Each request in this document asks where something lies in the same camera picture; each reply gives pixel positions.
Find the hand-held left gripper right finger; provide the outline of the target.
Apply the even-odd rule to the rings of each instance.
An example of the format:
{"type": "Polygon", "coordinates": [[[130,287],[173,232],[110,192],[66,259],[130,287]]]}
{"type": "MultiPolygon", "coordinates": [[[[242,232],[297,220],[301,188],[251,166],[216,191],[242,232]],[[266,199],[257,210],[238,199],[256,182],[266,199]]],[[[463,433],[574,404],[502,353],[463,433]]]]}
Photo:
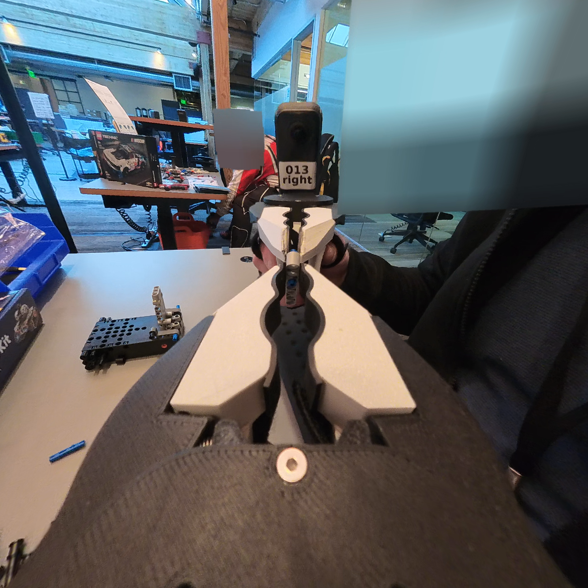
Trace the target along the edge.
{"type": "Polygon", "coordinates": [[[416,403],[370,313],[311,266],[304,283],[312,413],[339,432],[353,420],[412,413],[416,403]]]}

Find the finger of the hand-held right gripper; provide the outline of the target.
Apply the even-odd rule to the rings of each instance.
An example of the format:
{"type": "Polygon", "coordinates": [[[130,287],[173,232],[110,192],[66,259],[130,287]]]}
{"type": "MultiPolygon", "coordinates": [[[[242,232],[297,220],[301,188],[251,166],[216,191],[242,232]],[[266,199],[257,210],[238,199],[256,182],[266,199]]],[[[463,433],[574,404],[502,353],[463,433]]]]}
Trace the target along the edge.
{"type": "Polygon", "coordinates": [[[286,263],[290,250],[289,219],[285,215],[291,211],[291,209],[263,209],[257,221],[261,240],[283,265],[286,263]]]}
{"type": "Polygon", "coordinates": [[[300,262],[309,262],[319,270],[325,248],[334,236],[335,220],[331,210],[304,210],[303,213],[298,238],[300,262]]]}

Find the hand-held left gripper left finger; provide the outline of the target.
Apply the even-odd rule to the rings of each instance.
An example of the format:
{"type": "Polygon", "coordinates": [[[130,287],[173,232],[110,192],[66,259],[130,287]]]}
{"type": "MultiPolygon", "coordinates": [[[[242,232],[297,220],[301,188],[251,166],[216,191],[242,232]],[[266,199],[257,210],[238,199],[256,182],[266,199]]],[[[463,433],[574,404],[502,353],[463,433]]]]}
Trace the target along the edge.
{"type": "Polygon", "coordinates": [[[216,313],[171,399],[175,412],[252,426],[264,443],[280,397],[272,335],[281,324],[275,266],[216,313]]]}

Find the light grey beam frame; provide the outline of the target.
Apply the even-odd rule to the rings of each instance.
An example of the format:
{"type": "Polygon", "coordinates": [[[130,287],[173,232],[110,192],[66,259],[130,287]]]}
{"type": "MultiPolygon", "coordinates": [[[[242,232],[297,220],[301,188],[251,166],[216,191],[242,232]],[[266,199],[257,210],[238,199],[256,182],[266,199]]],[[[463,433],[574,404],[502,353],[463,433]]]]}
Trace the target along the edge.
{"type": "Polygon", "coordinates": [[[285,297],[296,297],[299,292],[300,254],[296,249],[291,249],[285,258],[285,297]]]}

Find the person's right forearm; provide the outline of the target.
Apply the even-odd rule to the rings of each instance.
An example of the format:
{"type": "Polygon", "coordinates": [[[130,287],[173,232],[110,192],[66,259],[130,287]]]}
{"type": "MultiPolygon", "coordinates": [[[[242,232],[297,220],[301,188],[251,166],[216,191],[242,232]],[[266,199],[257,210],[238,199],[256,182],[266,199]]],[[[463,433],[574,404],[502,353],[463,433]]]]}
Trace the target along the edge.
{"type": "Polygon", "coordinates": [[[350,253],[342,290],[412,343],[456,338],[467,292],[483,263],[521,209],[467,212],[453,235],[418,267],[392,266],[350,253]]]}

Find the person's right hand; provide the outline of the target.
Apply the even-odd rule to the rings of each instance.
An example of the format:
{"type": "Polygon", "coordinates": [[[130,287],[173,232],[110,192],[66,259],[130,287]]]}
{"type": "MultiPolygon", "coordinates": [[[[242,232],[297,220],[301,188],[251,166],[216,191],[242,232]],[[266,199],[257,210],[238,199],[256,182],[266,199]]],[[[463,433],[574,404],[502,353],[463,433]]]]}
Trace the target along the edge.
{"type": "Polygon", "coordinates": [[[348,242],[335,232],[323,253],[320,273],[336,286],[341,286],[348,273],[349,261],[348,242]]]}

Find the black office chair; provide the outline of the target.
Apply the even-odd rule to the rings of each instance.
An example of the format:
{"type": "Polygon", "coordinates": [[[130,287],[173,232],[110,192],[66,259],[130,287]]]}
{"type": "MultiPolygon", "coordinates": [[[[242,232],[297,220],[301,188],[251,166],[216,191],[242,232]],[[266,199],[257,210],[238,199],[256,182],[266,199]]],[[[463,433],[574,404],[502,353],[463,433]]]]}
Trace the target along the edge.
{"type": "Polygon", "coordinates": [[[334,203],[339,199],[339,143],[332,134],[320,138],[320,194],[330,196],[334,203]]]}
{"type": "Polygon", "coordinates": [[[392,214],[399,219],[401,224],[392,226],[384,232],[379,233],[379,242],[383,243],[386,237],[403,236],[403,238],[391,247],[390,253],[395,254],[400,245],[405,242],[409,244],[416,240],[428,252],[432,253],[437,246],[437,241],[428,236],[428,230],[435,228],[437,221],[452,220],[453,215],[448,212],[429,212],[429,213],[399,213],[392,214]]]}

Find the black perforated block assembly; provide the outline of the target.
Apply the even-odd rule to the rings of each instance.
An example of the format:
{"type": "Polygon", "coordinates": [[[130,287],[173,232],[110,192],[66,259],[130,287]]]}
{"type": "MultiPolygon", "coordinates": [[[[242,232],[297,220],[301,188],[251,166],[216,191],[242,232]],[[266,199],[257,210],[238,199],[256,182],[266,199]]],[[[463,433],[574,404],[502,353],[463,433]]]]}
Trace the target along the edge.
{"type": "Polygon", "coordinates": [[[159,286],[152,291],[154,315],[134,318],[100,318],[82,349],[80,360],[87,371],[129,359],[161,355],[185,334],[180,305],[166,307],[159,286]]]}

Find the wooden edged desk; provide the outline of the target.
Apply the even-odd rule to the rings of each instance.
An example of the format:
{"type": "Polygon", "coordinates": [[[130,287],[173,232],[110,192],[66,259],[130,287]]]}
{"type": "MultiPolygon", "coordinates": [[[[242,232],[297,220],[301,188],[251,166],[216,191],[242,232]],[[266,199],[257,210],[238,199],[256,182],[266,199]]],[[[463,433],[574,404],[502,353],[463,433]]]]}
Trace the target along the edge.
{"type": "Polygon", "coordinates": [[[200,130],[213,131],[212,125],[202,125],[198,123],[187,123],[180,121],[170,121],[165,119],[153,119],[141,116],[130,116],[131,121],[141,123],[143,125],[150,125],[154,128],[159,128],[169,132],[183,132],[192,133],[200,130]]]}
{"type": "Polygon", "coordinates": [[[165,190],[152,187],[140,187],[133,184],[98,178],[81,186],[79,192],[85,195],[115,196],[122,198],[163,199],[172,202],[225,201],[226,194],[199,193],[189,190],[165,190]]]}

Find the black car set box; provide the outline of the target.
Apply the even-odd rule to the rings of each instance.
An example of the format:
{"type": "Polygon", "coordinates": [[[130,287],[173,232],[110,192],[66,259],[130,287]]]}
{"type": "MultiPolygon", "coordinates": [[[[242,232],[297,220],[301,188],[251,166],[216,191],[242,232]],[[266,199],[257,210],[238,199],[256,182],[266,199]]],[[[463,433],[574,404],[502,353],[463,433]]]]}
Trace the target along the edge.
{"type": "Polygon", "coordinates": [[[142,187],[162,183],[155,138],[100,130],[89,137],[101,178],[142,187]]]}

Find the blue pin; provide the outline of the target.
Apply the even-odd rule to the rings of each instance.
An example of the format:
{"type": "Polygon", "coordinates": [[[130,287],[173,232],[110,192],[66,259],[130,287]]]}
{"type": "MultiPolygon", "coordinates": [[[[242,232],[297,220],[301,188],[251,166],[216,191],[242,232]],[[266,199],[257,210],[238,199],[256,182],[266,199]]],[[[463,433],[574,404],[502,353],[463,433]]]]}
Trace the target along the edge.
{"type": "Polygon", "coordinates": [[[86,446],[85,440],[81,440],[80,442],[74,443],[73,445],[70,445],[70,446],[62,449],[59,452],[56,452],[56,453],[50,455],[49,462],[55,463],[58,460],[64,459],[64,458],[82,450],[83,448],[85,448],[85,446],[86,446]]]}

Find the white paper sheet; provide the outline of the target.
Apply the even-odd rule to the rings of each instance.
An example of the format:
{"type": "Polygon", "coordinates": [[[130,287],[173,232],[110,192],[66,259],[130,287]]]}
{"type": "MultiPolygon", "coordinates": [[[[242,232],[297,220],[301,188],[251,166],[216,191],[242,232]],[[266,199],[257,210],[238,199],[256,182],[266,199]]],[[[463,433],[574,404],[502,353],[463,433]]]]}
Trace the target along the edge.
{"type": "Polygon", "coordinates": [[[138,133],[133,121],[131,121],[129,115],[114,97],[111,90],[107,86],[93,82],[88,78],[84,78],[84,80],[112,116],[113,125],[117,133],[137,135],[138,133]]]}

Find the blue plastic bin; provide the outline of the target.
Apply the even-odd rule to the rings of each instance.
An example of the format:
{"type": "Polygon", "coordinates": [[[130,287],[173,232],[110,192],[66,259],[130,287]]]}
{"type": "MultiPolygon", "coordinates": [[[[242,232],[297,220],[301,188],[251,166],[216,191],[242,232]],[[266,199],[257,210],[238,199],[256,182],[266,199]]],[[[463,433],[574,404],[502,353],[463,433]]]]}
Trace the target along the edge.
{"type": "Polygon", "coordinates": [[[46,214],[13,212],[12,215],[36,226],[45,233],[45,236],[12,263],[14,267],[25,267],[26,270],[7,285],[1,283],[1,296],[5,296],[12,290],[28,289],[33,298],[37,299],[61,267],[61,262],[69,254],[70,249],[60,231],[46,214]]]}

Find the blue robot kit box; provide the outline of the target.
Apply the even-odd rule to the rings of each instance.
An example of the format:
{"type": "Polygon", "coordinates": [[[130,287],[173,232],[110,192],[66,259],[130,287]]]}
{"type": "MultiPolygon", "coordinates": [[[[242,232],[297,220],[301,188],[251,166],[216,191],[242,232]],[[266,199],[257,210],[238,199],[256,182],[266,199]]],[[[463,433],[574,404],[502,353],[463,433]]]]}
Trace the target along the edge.
{"type": "Polygon", "coordinates": [[[42,317],[28,289],[1,295],[1,390],[42,326],[42,317]]]}

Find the black steel column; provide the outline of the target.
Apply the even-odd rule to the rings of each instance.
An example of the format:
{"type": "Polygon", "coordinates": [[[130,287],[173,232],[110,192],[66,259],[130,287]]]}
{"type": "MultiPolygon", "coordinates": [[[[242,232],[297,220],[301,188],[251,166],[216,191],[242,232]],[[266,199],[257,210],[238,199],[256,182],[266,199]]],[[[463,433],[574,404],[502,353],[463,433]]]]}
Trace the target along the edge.
{"type": "Polygon", "coordinates": [[[62,209],[55,195],[54,188],[43,165],[32,132],[28,127],[26,116],[19,103],[17,93],[12,85],[4,58],[1,56],[1,98],[10,116],[12,125],[18,135],[26,160],[33,172],[39,192],[47,207],[49,216],[68,244],[71,254],[77,253],[76,244],[70,234],[62,209]]]}

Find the clear plastic bag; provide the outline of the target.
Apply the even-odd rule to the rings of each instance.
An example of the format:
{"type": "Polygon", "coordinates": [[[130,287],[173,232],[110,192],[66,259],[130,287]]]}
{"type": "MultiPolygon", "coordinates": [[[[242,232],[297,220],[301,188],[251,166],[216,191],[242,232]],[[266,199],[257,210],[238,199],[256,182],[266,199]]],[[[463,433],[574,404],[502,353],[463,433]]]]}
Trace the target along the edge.
{"type": "Polygon", "coordinates": [[[1,274],[43,236],[45,232],[13,217],[9,210],[1,208],[1,274]]]}

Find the wooden support post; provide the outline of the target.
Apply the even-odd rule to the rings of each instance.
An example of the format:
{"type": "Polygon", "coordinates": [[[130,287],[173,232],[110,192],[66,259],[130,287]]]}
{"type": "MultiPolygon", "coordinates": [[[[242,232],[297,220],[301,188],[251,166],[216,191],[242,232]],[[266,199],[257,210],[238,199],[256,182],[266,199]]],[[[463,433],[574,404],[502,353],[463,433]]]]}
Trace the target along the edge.
{"type": "Polygon", "coordinates": [[[227,1],[210,1],[215,102],[217,109],[231,107],[229,28],[227,1]]]}

